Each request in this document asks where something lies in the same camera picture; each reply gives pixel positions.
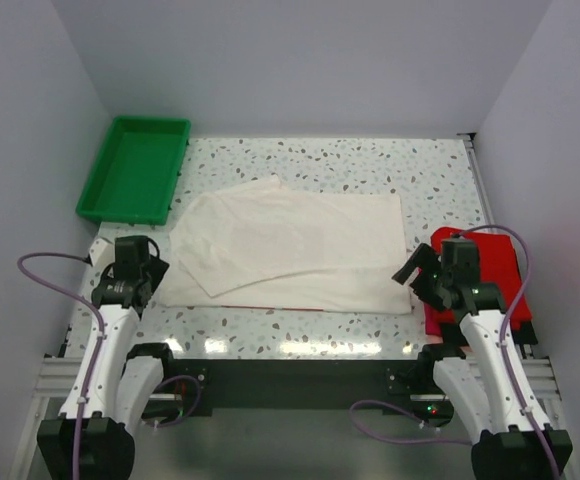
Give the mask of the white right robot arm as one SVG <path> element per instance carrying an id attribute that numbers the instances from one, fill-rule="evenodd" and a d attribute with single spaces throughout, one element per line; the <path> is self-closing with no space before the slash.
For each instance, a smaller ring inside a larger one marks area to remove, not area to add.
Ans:
<path id="1" fill-rule="evenodd" d="M 421 244 L 394 281 L 409 285 L 427 306 L 453 314 L 478 373 L 457 348 L 430 346 L 415 369 L 418 386 L 442 390 L 469 433 L 478 479 L 558 479 L 573 451 L 552 425 L 514 347 L 511 310 L 500 288 L 481 278 L 477 245 L 461 236 L 435 251 Z"/>

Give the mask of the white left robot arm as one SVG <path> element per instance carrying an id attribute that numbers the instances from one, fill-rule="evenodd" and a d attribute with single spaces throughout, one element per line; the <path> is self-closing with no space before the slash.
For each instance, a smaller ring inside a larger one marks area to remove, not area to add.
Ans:
<path id="1" fill-rule="evenodd" d="M 167 344 L 131 344 L 168 263 L 147 236 L 117 238 L 112 256 L 84 303 L 91 333 L 70 393 L 57 418 L 42 421 L 37 432 L 54 479 L 129 478 L 149 397 L 177 380 Z"/>

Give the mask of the white printed t shirt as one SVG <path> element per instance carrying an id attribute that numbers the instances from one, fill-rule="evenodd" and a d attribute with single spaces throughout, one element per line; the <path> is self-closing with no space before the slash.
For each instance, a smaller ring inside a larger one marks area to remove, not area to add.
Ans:
<path id="1" fill-rule="evenodd" d="M 278 176 L 197 196 L 170 232 L 168 307 L 403 315 L 407 259 L 396 194 L 292 190 Z"/>

